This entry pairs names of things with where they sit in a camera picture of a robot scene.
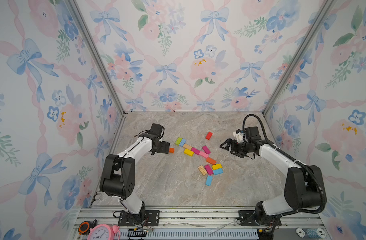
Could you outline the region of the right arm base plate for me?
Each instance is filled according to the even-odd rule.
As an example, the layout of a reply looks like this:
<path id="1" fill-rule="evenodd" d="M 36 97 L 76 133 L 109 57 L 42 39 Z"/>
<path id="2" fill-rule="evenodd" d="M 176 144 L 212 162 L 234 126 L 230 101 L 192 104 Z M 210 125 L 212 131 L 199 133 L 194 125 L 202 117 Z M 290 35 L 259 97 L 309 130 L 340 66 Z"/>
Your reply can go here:
<path id="1" fill-rule="evenodd" d="M 277 216 L 266 216 L 256 213 L 255 210 L 239 210 L 237 224 L 243 227 L 269 227 L 272 226 Z"/>

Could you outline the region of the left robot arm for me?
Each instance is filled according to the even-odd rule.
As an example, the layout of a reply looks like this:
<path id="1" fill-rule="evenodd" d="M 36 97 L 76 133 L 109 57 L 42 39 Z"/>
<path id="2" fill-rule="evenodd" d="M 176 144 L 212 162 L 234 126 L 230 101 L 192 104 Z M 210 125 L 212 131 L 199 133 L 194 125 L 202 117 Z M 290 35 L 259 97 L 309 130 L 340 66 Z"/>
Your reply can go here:
<path id="1" fill-rule="evenodd" d="M 149 130 L 139 133 L 137 140 L 119 154 L 106 157 L 99 190 L 110 197 L 119 198 L 122 213 L 135 225 L 146 221 L 145 203 L 134 192 L 135 165 L 145 154 L 168 154 L 170 143 L 162 141 L 165 128 L 153 123 Z"/>

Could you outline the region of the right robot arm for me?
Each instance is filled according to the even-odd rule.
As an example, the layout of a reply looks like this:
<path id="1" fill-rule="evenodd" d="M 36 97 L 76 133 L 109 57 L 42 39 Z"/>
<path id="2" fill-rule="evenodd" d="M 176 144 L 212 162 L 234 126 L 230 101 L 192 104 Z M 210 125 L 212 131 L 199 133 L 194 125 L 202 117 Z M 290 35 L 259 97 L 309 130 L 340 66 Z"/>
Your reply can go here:
<path id="1" fill-rule="evenodd" d="M 323 212 L 327 194 L 321 169 L 296 160 L 266 136 L 266 133 L 260 134 L 258 127 L 249 127 L 235 131 L 234 139 L 227 139 L 220 145 L 221 149 L 239 158 L 248 157 L 250 153 L 259 156 L 272 163 L 286 178 L 283 193 L 258 202 L 248 220 L 266 226 L 278 223 L 284 216 Z"/>

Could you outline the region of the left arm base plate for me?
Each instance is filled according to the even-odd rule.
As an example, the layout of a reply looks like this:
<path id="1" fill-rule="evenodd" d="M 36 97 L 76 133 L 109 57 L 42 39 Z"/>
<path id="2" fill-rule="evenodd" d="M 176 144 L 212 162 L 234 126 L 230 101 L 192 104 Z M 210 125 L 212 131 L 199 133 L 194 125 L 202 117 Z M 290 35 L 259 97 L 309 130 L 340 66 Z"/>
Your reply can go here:
<path id="1" fill-rule="evenodd" d="M 120 215 L 114 215 L 117 217 L 117 225 L 120 227 L 157 227 L 159 225 L 159 214 L 159 210 L 140 211 L 137 215 L 127 213 L 123 210 L 120 211 Z"/>

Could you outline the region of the green block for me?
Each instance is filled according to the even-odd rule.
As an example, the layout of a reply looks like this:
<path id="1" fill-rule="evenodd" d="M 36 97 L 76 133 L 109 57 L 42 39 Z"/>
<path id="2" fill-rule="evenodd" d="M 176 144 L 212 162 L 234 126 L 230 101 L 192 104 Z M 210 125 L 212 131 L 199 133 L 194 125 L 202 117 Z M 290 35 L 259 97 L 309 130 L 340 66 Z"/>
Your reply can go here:
<path id="1" fill-rule="evenodd" d="M 181 141 L 182 141 L 182 138 L 178 138 L 176 141 L 175 141 L 175 144 L 177 145 L 177 146 L 179 146 L 180 145 L 180 143 L 181 143 Z"/>

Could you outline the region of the light blue block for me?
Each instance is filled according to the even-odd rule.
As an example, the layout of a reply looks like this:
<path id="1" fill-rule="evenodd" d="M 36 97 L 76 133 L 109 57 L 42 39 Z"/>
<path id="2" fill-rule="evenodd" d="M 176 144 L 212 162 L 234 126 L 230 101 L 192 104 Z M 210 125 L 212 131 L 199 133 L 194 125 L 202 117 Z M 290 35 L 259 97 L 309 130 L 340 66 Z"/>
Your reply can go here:
<path id="1" fill-rule="evenodd" d="M 186 139 L 182 139 L 179 143 L 179 146 L 183 147 L 186 144 Z"/>

